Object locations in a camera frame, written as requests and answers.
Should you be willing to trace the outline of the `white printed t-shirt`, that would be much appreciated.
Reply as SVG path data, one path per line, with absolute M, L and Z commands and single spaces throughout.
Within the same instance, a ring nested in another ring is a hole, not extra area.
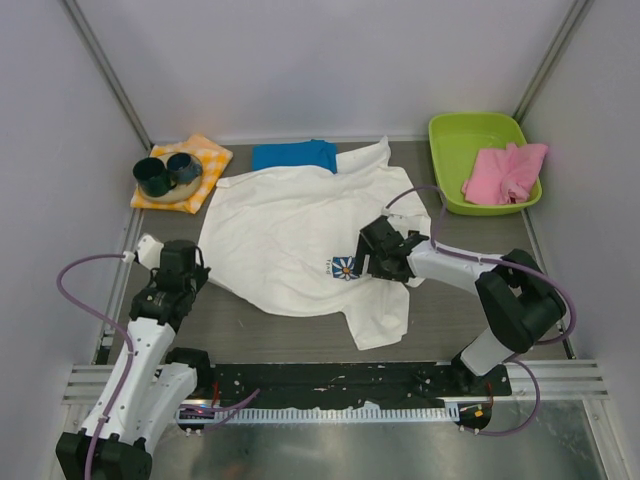
M 198 245 L 210 282 L 274 315 L 341 312 L 356 347 L 399 342 L 409 289 L 353 273 L 359 232 L 383 213 L 407 233 L 431 219 L 406 171 L 390 165 L 386 138 L 337 156 L 337 172 L 274 167 L 218 181 Z

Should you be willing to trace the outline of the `green plastic basin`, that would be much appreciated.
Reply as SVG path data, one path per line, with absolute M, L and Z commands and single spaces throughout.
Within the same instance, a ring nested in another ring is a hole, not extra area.
M 537 203 L 542 196 L 539 180 L 521 203 L 474 204 L 465 199 L 463 185 L 471 179 L 478 153 L 483 149 L 505 152 L 510 145 L 523 148 L 527 141 L 519 124 L 494 112 L 441 114 L 429 123 L 433 168 L 438 185 L 448 201 L 448 209 L 467 216 L 507 215 Z

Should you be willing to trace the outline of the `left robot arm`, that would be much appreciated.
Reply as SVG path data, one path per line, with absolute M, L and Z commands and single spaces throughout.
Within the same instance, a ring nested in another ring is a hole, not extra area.
M 130 320 L 117 325 L 123 347 L 78 432 L 63 433 L 56 457 L 66 479 L 147 479 L 153 452 L 179 406 L 213 385 L 207 352 L 172 345 L 209 269 L 192 241 L 143 235 L 120 260 L 150 272 L 134 296 Z

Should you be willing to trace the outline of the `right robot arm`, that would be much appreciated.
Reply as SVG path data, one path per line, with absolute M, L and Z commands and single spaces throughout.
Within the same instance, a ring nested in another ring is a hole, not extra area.
M 477 393 L 489 373 L 529 351 L 567 313 L 558 288 L 527 252 L 482 255 L 443 246 L 417 231 L 402 234 L 385 215 L 360 230 L 354 272 L 403 284 L 435 280 L 477 296 L 487 327 L 450 364 L 453 386 L 465 395 Z

